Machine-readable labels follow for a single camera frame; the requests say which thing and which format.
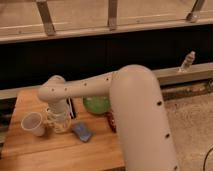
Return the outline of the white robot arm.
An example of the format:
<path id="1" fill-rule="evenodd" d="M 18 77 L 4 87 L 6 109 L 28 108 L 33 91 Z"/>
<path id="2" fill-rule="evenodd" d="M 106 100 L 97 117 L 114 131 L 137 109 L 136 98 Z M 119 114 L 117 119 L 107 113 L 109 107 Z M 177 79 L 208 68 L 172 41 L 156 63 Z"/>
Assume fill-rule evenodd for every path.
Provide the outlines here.
<path id="1" fill-rule="evenodd" d="M 117 71 L 67 82 L 53 76 L 38 98 L 60 114 L 72 97 L 108 96 L 126 171 L 180 171 L 167 112 L 153 71 L 127 65 Z"/>

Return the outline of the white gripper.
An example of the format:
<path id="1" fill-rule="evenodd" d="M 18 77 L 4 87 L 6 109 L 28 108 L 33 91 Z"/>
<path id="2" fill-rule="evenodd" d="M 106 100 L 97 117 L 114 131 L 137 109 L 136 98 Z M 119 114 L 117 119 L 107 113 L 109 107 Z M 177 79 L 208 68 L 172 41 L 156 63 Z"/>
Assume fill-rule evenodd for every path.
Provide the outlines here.
<path id="1" fill-rule="evenodd" d="M 50 117 L 59 117 L 59 116 L 70 116 L 69 105 L 65 100 L 60 100 L 56 103 L 49 103 L 47 108 L 47 123 L 52 128 L 50 123 Z"/>

